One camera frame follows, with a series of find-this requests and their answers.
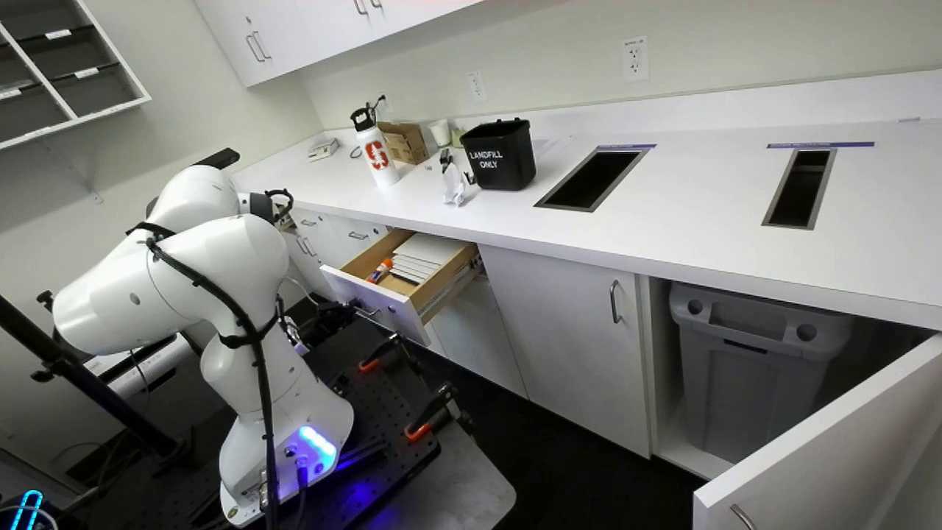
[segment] drawer handle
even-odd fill
[[[734,342],[734,340],[724,340],[729,347],[740,347],[740,350],[752,350],[752,353],[759,353],[759,358],[768,358],[765,347],[754,347],[754,346],[745,346],[745,342]]]
[[[740,505],[734,505],[732,514],[742,521],[745,530],[759,530]]]
[[[366,321],[378,321],[380,311],[378,308],[374,311],[358,311],[358,316],[366,319]]]
[[[620,280],[612,280],[612,289],[609,289],[612,325],[620,327],[626,321],[626,316],[620,314],[615,289],[621,289]]]
[[[258,62],[269,62],[272,56],[263,49],[259,31],[253,31],[252,37],[246,37],[247,50],[253,53]]]

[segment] wall outlet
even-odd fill
[[[648,38],[621,41],[626,84],[648,79]]]
[[[480,71],[468,75],[468,93],[471,93],[471,102],[486,102],[489,99],[489,90],[484,87]]]

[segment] cabinet handle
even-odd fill
[[[361,10],[361,0],[353,0],[353,10],[358,10],[361,16],[366,16],[366,18],[369,18],[369,12],[366,12],[366,10]]]
[[[748,520],[740,505],[734,505],[732,514],[742,521],[745,530],[759,530],[759,527],[754,524],[754,520]]]
[[[621,283],[620,283],[620,280],[612,280],[612,289],[609,289],[609,308],[612,308],[612,325],[621,325],[621,321],[626,321],[626,316],[620,314],[615,289],[621,289]]]
[[[266,53],[263,41],[259,41],[259,31],[253,31],[252,37],[246,37],[247,50],[253,53],[258,62],[269,62],[272,56]]]

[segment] black box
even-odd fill
[[[527,188],[536,177],[530,121],[480,124],[464,135],[480,188]]]

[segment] countertop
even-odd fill
[[[302,143],[235,174],[247,193],[389,228],[559,258],[659,280],[942,330],[942,121],[686,131],[533,140],[524,193],[446,206],[433,163],[378,188],[352,160]],[[777,143],[874,143],[839,150],[815,231],[764,228],[792,150]],[[595,144],[656,144],[595,212],[533,210]]]

